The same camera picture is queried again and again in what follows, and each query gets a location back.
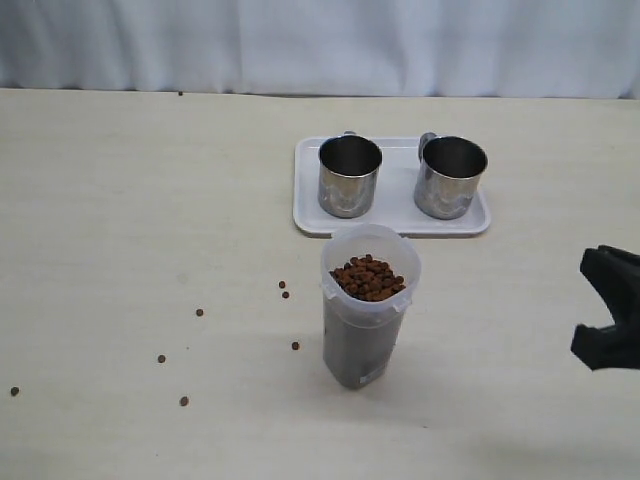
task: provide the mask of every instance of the white backdrop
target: white backdrop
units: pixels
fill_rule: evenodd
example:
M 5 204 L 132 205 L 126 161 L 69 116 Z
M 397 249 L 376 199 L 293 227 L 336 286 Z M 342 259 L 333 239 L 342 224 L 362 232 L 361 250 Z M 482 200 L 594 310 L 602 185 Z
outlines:
M 1 0 L 0 85 L 640 97 L 640 0 Z

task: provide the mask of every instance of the white table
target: white table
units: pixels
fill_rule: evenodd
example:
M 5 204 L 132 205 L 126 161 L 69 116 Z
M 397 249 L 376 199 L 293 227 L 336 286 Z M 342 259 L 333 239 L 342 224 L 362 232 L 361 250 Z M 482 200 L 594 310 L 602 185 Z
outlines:
M 636 101 L 0 91 L 0 478 L 637 478 L 640 373 L 569 346 L 612 322 L 584 249 L 640 252 L 639 127 Z M 493 214 L 414 240 L 359 392 L 291 215 L 296 142 L 347 129 L 477 141 Z

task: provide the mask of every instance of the clear plastic cup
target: clear plastic cup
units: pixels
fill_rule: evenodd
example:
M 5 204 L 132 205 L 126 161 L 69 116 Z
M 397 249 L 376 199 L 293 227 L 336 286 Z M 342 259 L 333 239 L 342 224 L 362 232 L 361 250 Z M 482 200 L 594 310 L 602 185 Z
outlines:
M 349 296 L 330 271 L 351 257 L 371 254 L 402 275 L 406 288 L 381 302 Z M 362 388 L 386 371 L 404 314 L 420 280 L 420 257 L 411 242 L 382 225 L 361 224 L 333 234 L 322 249 L 323 358 L 344 387 Z

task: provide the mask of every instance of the scattered pellet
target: scattered pellet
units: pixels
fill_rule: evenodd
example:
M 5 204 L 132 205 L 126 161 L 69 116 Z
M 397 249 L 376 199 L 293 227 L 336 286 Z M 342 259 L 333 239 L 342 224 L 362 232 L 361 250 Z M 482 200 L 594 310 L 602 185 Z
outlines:
M 403 276 L 396 276 L 387 262 L 371 254 L 351 257 L 329 273 L 348 295 L 365 302 L 381 302 L 406 288 Z

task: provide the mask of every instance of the metal cup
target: metal cup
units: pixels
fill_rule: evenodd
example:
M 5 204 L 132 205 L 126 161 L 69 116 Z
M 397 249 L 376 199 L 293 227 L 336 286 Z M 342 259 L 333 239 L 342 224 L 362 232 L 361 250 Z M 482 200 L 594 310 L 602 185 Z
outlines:
M 464 215 L 487 168 L 487 155 L 460 137 L 425 133 L 418 146 L 420 173 L 413 193 L 416 206 L 430 217 L 452 220 Z
M 318 202 L 340 218 L 364 215 L 373 204 L 382 151 L 371 140 L 347 131 L 325 141 L 318 151 Z

